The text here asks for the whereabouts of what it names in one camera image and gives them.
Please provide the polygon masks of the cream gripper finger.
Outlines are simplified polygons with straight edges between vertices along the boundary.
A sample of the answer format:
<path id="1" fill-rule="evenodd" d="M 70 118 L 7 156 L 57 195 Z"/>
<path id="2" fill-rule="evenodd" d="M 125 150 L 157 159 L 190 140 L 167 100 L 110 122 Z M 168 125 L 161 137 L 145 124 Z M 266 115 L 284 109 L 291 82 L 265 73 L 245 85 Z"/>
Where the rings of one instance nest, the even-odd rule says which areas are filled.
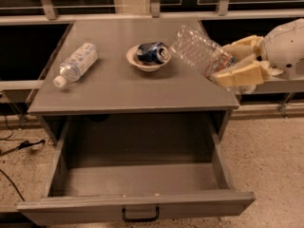
<path id="1" fill-rule="evenodd" d="M 251 86 L 261 85 L 270 76 L 270 64 L 267 61 L 253 61 L 243 67 L 230 67 L 211 76 L 211 80 L 219 86 Z"/>
<path id="2" fill-rule="evenodd" d="M 251 35 L 239 39 L 232 44 L 225 45 L 223 50 L 232 54 L 238 61 L 248 57 L 254 56 L 257 58 L 260 53 L 260 43 L 263 36 Z"/>

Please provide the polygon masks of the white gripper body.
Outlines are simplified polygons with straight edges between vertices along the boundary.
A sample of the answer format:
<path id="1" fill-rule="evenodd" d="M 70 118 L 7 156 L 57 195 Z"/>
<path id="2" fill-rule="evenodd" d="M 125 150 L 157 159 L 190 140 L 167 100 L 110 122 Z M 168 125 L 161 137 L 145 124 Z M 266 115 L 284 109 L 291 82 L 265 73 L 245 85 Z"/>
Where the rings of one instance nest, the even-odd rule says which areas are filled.
<path id="1" fill-rule="evenodd" d="M 304 19 L 279 25 L 260 43 L 261 58 L 280 68 L 286 79 L 304 76 Z"/>

